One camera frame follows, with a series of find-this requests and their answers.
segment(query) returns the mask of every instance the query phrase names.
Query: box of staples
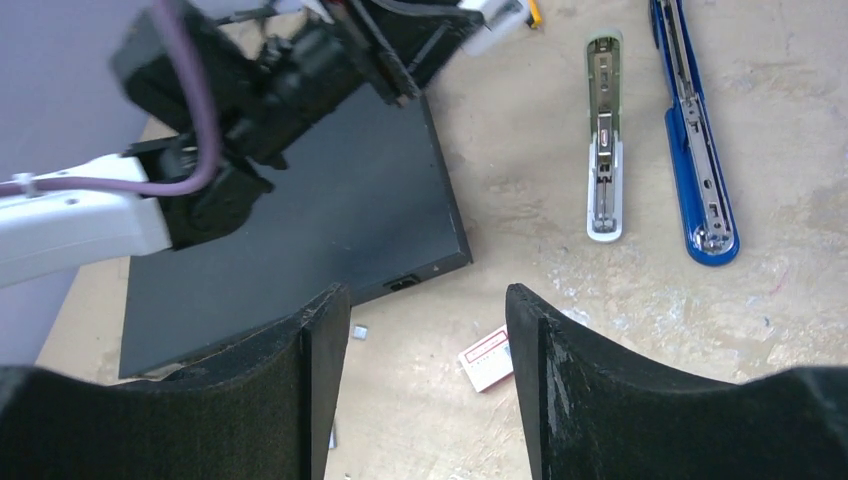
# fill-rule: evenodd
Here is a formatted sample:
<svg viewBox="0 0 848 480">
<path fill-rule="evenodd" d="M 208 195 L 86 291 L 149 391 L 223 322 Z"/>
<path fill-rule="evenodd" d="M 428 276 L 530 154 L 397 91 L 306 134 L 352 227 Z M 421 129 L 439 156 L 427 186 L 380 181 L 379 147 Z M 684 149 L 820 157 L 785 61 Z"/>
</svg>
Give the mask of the box of staples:
<svg viewBox="0 0 848 480">
<path fill-rule="evenodd" d="M 459 363 L 478 393 L 512 374 L 512 353 L 506 325 L 459 354 Z"/>
</svg>

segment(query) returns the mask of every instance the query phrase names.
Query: gray wall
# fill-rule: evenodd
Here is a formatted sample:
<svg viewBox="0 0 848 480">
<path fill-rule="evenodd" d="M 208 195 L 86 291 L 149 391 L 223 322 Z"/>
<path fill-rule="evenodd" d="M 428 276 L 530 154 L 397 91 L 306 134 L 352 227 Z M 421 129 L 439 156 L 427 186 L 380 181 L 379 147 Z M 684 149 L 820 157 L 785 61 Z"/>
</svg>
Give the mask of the gray wall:
<svg viewBox="0 0 848 480">
<path fill-rule="evenodd" d="M 144 0 L 4 0 L 0 15 L 0 179 L 121 151 L 146 116 L 107 66 Z M 213 16 L 259 0 L 195 2 Z M 31 364 L 76 270 L 0 289 L 0 365 Z"/>
</svg>

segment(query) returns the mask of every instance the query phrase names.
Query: purple cable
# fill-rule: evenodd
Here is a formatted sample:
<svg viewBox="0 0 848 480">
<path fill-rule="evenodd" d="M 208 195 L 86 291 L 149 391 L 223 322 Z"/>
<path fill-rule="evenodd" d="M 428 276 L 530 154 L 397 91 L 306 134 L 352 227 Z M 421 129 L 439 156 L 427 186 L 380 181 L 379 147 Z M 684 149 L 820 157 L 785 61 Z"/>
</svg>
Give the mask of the purple cable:
<svg viewBox="0 0 848 480">
<path fill-rule="evenodd" d="M 194 193 L 215 177 L 221 151 L 218 116 L 206 83 L 197 50 L 169 0 L 153 0 L 153 21 L 165 40 L 165 48 L 177 73 L 197 132 L 200 158 L 191 176 L 179 183 L 156 184 L 93 177 L 46 178 L 33 182 L 41 192 L 56 190 L 126 191 L 155 197 L 176 197 Z M 24 193 L 16 183 L 0 183 L 0 198 Z"/>
</svg>

